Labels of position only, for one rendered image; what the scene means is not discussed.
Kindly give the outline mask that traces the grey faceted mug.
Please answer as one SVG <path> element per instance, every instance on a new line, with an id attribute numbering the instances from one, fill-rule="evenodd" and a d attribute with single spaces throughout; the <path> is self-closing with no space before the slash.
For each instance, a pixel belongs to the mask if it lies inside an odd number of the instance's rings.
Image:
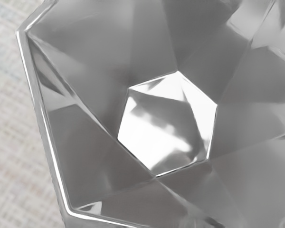
<path id="1" fill-rule="evenodd" d="M 285 228 L 285 0 L 44 0 L 16 36 L 66 228 Z"/>

